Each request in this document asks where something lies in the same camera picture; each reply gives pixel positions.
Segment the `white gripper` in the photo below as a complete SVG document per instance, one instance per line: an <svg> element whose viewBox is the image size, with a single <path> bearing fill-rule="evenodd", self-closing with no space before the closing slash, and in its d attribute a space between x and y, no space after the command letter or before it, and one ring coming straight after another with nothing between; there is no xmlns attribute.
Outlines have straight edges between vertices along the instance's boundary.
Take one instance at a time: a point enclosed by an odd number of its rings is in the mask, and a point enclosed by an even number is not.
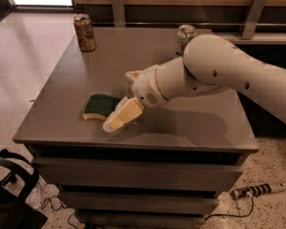
<svg viewBox="0 0 286 229"><path fill-rule="evenodd" d="M167 102L167 99L164 98L158 89L156 70L157 65L153 65L142 71L126 72L126 77L133 83L132 92L135 97L124 97L117 104L114 111L103 124L105 132L115 132L135 120L143 114L144 106L155 108Z"/></svg>

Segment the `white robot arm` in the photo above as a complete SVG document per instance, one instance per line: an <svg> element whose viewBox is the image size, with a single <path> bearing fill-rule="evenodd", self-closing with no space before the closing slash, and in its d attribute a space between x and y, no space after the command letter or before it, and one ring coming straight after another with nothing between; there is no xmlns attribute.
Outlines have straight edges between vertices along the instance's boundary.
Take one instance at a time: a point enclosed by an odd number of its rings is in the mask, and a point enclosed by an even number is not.
<svg viewBox="0 0 286 229"><path fill-rule="evenodd" d="M143 114L146 108L180 96L235 90L286 124L286 70L251 57L214 34L192 39L183 54L162 65L126 73L133 97L124 97L103 124L111 133Z"/></svg>

